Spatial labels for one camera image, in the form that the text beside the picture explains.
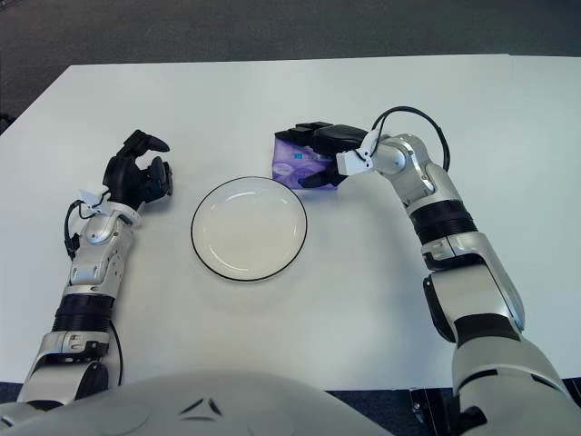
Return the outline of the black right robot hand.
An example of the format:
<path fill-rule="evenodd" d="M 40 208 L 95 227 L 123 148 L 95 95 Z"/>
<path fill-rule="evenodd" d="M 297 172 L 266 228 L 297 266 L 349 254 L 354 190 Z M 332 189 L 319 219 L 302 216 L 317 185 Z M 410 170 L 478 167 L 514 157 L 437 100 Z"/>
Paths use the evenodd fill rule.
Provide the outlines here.
<path fill-rule="evenodd" d="M 360 147 L 366 131 L 344 124 L 296 124 L 274 135 L 272 179 L 291 189 L 335 190 L 346 177 L 336 155 Z"/>

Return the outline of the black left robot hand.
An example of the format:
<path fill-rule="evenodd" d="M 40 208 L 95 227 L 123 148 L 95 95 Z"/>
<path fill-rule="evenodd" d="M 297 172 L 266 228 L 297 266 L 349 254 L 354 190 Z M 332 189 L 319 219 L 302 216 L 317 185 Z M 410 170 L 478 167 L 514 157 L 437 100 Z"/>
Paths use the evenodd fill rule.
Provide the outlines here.
<path fill-rule="evenodd" d="M 167 153 L 169 145 L 161 139 L 135 130 L 113 156 L 105 169 L 103 185 L 108 188 L 110 200 L 138 211 L 144 203 L 152 203 L 172 196 L 172 168 L 161 157 L 141 169 L 136 159 L 148 151 Z"/>

